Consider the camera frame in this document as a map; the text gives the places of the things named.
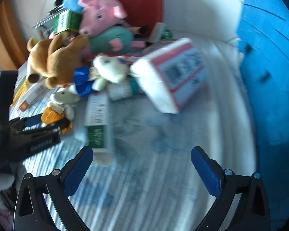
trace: teddy bear ear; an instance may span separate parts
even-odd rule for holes
[[[39,42],[38,39],[35,37],[31,37],[30,40],[27,42],[27,50],[30,52],[31,49]]]
[[[64,31],[59,33],[54,37],[54,39],[51,41],[48,49],[48,56],[50,56],[53,52],[56,50],[62,48],[63,41],[68,37],[68,32]]]

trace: brown teddy bear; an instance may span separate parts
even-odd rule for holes
[[[45,84],[50,89],[73,83],[74,70],[82,66],[78,54],[88,45],[88,38],[84,35],[76,36],[64,47],[63,42],[67,37],[68,32],[64,31],[54,39],[40,42],[31,38],[27,44],[32,69],[46,77]]]

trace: metal screw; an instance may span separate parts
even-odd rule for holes
[[[254,173],[254,177],[255,177],[256,179],[260,179],[260,178],[261,178],[260,174],[258,174],[258,173]]]
[[[28,173],[28,174],[25,174],[24,179],[29,179],[30,177],[31,177],[31,174]]]
[[[53,176],[57,176],[58,174],[60,174],[60,170],[59,169],[55,169],[51,174]]]
[[[233,172],[230,169],[225,169],[225,175],[231,176]]]

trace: green and white box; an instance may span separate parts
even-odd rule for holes
[[[78,32],[82,16],[71,10],[63,11],[56,15],[54,22],[54,34],[69,30]]]
[[[110,122],[109,103],[106,91],[90,94],[85,114],[88,146],[93,149],[93,161],[102,166],[109,166],[114,161],[113,124]]]

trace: white cardboard box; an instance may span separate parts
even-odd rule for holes
[[[182,38],[139,58],[130,67],[156,108],[162,113],[178,113],[207,77],[192,40]]]
[[[113,124],[109,103],[106,91],[90,94],[84,122],[88,146],[94,152],[93,161],[102,166],[110,166],[114,162]]]
[[[29,105],[45,90],[45,81],[32,84],[26,93],[19,98],[16,104],[21,111],[25,111]]]

